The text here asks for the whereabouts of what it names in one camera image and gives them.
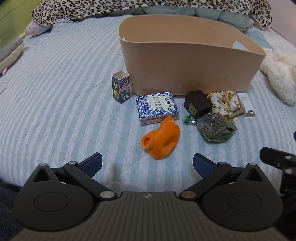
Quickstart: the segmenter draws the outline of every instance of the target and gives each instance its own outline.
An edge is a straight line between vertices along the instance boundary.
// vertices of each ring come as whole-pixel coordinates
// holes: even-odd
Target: small paper box
[[[161,122],[167,116],[179,117],[179,110],[171,92],[137,96],[137,108],[141,125]]]
[[[194,119],[209,113],[212,106],[211,100],[201,90],[191,91],[185,96],[184,107]]]
[[[241,107],[245,108],[244,111],[244,117],[245,118],[254,118],[256,115],[256,112],[254,110],[254,107],[252,105],[252,102],[248,96],[247,93],[242,93],[242,92],[238,92],[237,93],[238,99],[239,99],[239,103],[241,105]]]
[[[112,74],[113,98],[119,103],[123,103],[130,97],[129,77],[129,74],[122,70]]]

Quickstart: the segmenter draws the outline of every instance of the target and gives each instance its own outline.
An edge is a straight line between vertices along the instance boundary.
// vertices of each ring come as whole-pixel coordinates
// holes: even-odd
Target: medicine box
[[[253,118],[256,115],[252,102],[247,93],[238,92],[237,97],[241,106],[245,108],[243,113],[245,118]]]

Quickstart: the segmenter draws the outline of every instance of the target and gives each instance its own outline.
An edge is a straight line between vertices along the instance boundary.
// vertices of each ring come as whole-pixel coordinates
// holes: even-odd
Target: blue and white tea box
[[[163,121],[167,116],[179,118],[179,110],[171,92],[137,96],[136,103],[141,125]]]

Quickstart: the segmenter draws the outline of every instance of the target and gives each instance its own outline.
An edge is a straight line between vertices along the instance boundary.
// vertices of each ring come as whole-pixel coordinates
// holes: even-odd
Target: blue gripper pad
[[[90,177],[93,177],[102,167],[103,158],[100,153],[95,153],[80,163],[81,171]]]
[[[193,157],[193,168],[202,178],[206,178],[215,171],[217,164],[198,153]]]

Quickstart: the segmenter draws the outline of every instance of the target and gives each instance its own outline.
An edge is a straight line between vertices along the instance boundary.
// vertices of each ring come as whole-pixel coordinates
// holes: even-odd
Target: small white box
[[[254,110],[254,107],[252,105],[252,102],[251,102],[248,94],[238,92],[237,97],[239,99],[240,105],[242,105],[244,107],[244,109],[245,109],[245,111],[243,113],[244,117],[245,118],[253,118],[253,117],[255,117],[256,112]]]
[[[171,92],[137,96],[136,103],[141,125],[163,121],[167,116],[179,117],[179,110]]]

